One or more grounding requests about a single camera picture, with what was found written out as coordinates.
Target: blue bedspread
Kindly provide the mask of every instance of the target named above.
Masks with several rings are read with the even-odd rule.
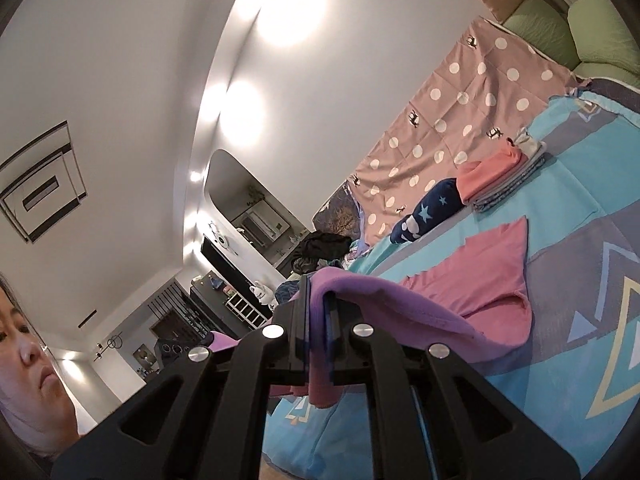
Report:
[[[387,237],[350,267],[398,282],[438,264],[465,238],[526,215],[532,335],[478,369],[567,449],[583,474],[640,394],[636,124],[638,114],[596,94],[555,98],[529,127],[551,156],[513,196],[485,214],[465,208],[412,244],[395,246]],[[351,389],[330,410],[281,402],[263,451],[302,478],[369,480],[364,393]]]

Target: stack of folded clothes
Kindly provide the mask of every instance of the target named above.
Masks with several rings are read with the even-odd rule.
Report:
[[[546,144],[522,130],[515,140],[500,141],[500,148],[482,161],[469,161],[458,171],[460,198],[476,211],[500,203],[545,163]]]

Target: framed picture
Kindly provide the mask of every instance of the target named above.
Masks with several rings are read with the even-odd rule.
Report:
[[[156,364],[156,356],[144,344],[140,345],[140,348],[133,352],[133,357],[136,358],[136,361],[138,361],[140,366],[145,370],[151,370],[151,367]]]

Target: ceiling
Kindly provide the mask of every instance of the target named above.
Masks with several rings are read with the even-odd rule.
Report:
[[[0,218],[0,271],[56,346],[95,343],[182,267],[180,160],[233,2],[24,0],[4,30],[0,160],[68,121],[88,191],[34,244]]]

